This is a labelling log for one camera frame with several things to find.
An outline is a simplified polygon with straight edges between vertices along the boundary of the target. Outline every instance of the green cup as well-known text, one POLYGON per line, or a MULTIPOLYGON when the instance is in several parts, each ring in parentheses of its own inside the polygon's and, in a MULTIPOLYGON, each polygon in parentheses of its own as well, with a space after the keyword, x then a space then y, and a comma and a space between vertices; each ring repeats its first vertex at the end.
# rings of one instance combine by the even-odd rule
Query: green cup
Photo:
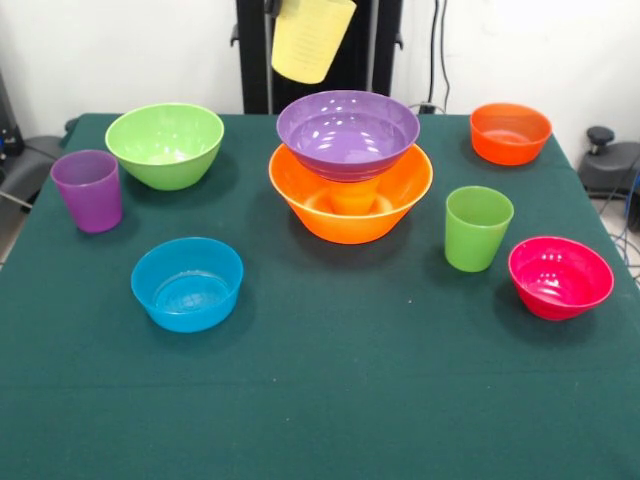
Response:
POLYGON ((463 272, 481 272, 493 262, 513 218, 513 204, 487 187, 462 187, 447 197, 444 254, 463 272))

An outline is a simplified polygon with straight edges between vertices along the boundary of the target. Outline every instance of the red bowl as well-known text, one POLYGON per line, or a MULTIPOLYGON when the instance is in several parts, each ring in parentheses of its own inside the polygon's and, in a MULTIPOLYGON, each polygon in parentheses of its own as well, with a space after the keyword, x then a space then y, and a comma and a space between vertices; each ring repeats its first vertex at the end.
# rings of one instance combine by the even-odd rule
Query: red bowl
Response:
POLYGON ((518 295, 540 318, 566 320, 597 307, 611 294, 614 277, 589 247, 561 237, 534 237, 509 254, 518 295))

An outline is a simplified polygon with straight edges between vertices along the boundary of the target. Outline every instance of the blue bowl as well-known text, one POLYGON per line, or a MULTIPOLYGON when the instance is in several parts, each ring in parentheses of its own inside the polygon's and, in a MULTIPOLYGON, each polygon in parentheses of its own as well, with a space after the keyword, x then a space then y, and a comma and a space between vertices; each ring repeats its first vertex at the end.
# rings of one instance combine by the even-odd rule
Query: blue bowl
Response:
POLYGON ((244 267, 236 251, 211 238, 180 238, 145 254, 131 289, 154 322, 172 332, 211 328, 236 305, 244 267))

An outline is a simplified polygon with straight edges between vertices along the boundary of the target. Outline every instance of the bowl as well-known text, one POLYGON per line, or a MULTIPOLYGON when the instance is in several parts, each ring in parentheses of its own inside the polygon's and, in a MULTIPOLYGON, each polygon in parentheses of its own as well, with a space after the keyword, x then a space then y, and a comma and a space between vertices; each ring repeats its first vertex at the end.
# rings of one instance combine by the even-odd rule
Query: bowl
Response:
POLYGON ((366 215, 334 213, 331 182, 316 175, 286 146, 271 157, 269 177, 300 221, 318 237, 334 243, 367 243, 386 235, 429 190, 433 180, 431 162, 413 145, 380 175, 376 198, 366 215))
POLYGON ((376 93, 334 90, 302 97, 278 116, 278 135, 298 160, 336 182, 388 170, 420 133, 407 107, 376 93))
POLYGON ((224 135, 220 117, 182 103, 150 105, 114 121, 105 136, 120 165, 157 190, 181 190, 202 178, 224 135))
POLYGON ((589 247, 562 237, 534 237, 509 255, 511 279, 527 308, 545 320, 566 320, 600 305, 614 277, 589 247))
POLYGON ((484 105, 471 114, 471 143, 485 160, 516 166, 533 161, 551 136, 551 122, 532 108, 484 105))
POLYGON ((243 274, 240 256, 228 245, 211 238, 180 238, 140 259, 131 274, 131 289, 159 326, 191 333, 227 318, 243 274))

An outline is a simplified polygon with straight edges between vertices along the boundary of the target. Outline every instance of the purple bowl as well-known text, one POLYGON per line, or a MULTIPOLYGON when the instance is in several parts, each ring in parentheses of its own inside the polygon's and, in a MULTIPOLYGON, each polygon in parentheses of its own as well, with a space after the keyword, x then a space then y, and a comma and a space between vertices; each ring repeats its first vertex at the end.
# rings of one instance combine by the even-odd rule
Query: purple bowl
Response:
POLYGON ((336 182, 391 168, 420 133, 411 110, 377 93, 333 90, 300 98, 278 117, 278 135, 298 160, 336 182))

